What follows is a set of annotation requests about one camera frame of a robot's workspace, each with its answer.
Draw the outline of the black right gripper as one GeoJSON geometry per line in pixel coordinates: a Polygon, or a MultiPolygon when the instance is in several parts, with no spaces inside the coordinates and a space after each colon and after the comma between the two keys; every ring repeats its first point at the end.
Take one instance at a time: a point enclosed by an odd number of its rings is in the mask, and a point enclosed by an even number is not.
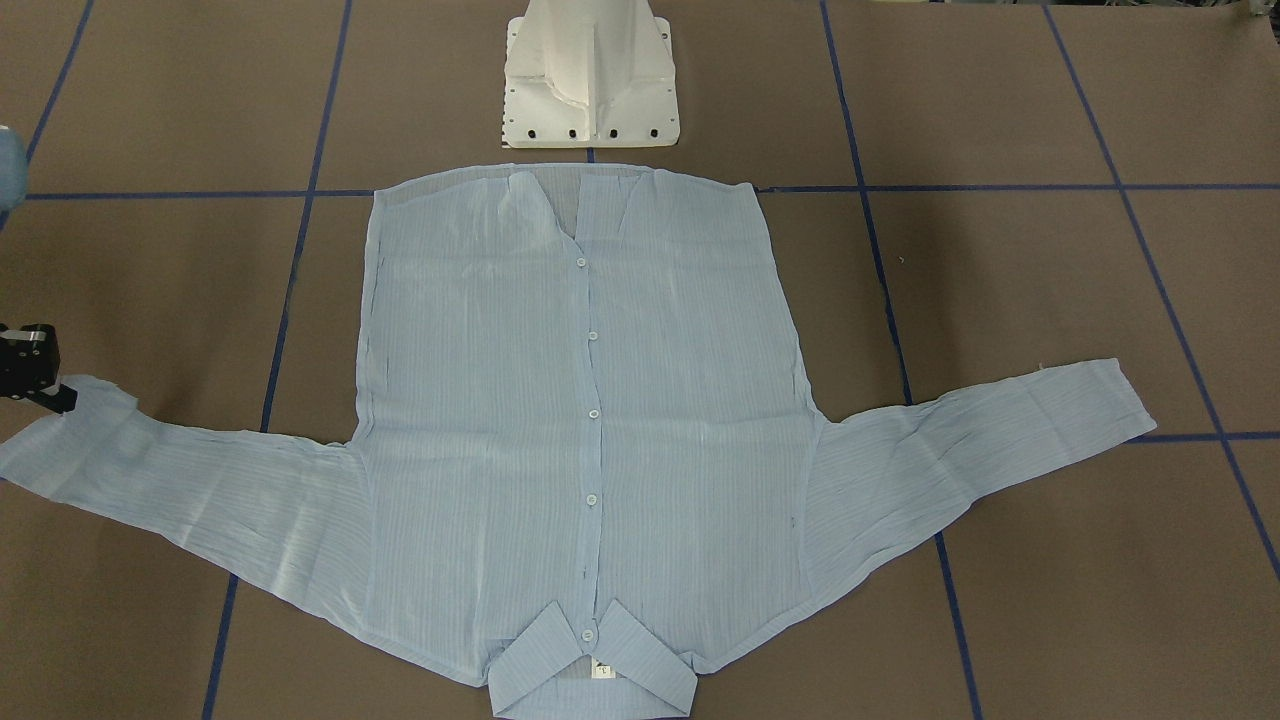
{"type": "Polygon", "coordinates": [[[76,409],[78,392],[59,380],[58,334],[50,324],[1,324],[1,396],[38,401],[55,414],[76,409]]]}

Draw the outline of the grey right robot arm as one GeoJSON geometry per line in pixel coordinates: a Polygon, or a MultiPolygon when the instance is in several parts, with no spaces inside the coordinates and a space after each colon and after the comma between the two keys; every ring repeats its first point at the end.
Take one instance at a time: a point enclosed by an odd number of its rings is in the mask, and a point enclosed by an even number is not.
{"type": "MultiPolygon", "coordinates": [[[[9,213],[26,200],[28,159],[20,136],[1,127],[1,210],[9,213]]],[[[61,383],[60,346],[50,324],[1,324],[1,396],[26,401],[55,414],[76,407],[78,393],[61,383]]]]}

